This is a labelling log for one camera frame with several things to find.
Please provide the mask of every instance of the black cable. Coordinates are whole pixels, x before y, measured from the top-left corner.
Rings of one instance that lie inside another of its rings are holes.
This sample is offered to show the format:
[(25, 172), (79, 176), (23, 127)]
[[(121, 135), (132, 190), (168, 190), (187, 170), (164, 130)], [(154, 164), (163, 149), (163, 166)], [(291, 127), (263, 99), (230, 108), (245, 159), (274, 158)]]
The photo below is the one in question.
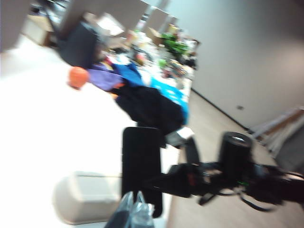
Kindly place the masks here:
[(272, 208), (263, 208), (263, 207), (260, 207), (250, 201), (248, 201), (247, 199), (244, 198), (243, 194), (241, 192), (238, 193), (240, 199), (246, 203), (248, 206), (250, 206), (251, 208), (255, 209), (255, 210), (258, 210), (258, 211), (262, 211), (262, 212), (271, 212), (271, 211), (274, 211), (276, 210), (276, 207), (272, 207)]
[(194, 138), (189, 138), (185, 143), (187, 163), (200, 165), (200, 156)]
[(212, 200), (216, 195), (207, 193), (205, 196), (202, 196), (199, 200), (199, 204), (202, 206)]
[(218, 192), (217, 193), (218, 196), (236, 196), (237, 193), (236, 192), (232, 192), (232, 193), (223, 193), (223, 192)]

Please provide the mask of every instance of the orange ball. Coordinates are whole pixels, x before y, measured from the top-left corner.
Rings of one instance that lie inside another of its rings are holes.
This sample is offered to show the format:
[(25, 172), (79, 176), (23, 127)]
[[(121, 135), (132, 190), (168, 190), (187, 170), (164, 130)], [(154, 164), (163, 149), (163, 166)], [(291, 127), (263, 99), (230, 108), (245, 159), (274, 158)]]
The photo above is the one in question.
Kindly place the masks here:
[(80, 89), (87, 81), (89, 80), (89, 73), (79, 67), (74, 66), (69, 73), (69, 82), (68, 84), (74, 89)]

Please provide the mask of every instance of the black fabric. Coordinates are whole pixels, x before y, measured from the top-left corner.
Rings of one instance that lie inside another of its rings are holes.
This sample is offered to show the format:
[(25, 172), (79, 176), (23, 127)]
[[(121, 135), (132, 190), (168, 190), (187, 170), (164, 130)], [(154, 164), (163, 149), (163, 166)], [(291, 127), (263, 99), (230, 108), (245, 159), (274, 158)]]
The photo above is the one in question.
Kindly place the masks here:
[(162, 214), (162, 194), (145, 188), (143, 182), (162, 174), (158, 131), (147, 127), (127, 127), (123, 131), (122, 196), (142, 191), (146, 203), (155, 206), (154, 218)]
[(158, 128), (163, 135), (180, 129), (184, 122), (181, 107), (155, 88), (124, 86), (113, 93), (119, 95), (117, 104), (132, 120)]

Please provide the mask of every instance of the blue cloth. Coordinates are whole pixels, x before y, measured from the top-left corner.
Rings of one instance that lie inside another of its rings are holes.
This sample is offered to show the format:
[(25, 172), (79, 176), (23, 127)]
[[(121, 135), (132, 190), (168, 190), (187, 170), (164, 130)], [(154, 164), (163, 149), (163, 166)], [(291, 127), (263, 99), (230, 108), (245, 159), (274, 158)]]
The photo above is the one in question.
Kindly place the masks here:
[(128, 65), (112, 64), (112, 67), (117, 74), (120, 74), (122, 78), (129, 82), (130, 87), (145, 86), (134, 63)]
[(181, 109), (182, 109), (182, 114), (185, 118), (184, 124), (187, 124), (189, 109), (188, 109), (187, 102), (185, 102), (183, 100), (184, 94), (177, 88), (170, 86), (168, 84), (162, 83), (162, 82), (158, 81), (157, 79), (155, 79), (154, 77), (151, 78), (150, 87), (158, 89), (163, 96), (172, 100), (174, 103), (180, 105)]

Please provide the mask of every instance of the purple cloth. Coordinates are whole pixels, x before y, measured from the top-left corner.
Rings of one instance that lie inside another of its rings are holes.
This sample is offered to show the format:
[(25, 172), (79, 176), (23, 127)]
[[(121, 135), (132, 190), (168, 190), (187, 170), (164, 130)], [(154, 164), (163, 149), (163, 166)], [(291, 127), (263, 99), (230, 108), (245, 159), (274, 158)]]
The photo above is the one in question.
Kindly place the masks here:
[(92, 65), (87, 71), (90, 75), (90, 83), (105, 91), (110, 91), (116, 84), (123, 82), (120, 75), (107, 69), (105, 65)]

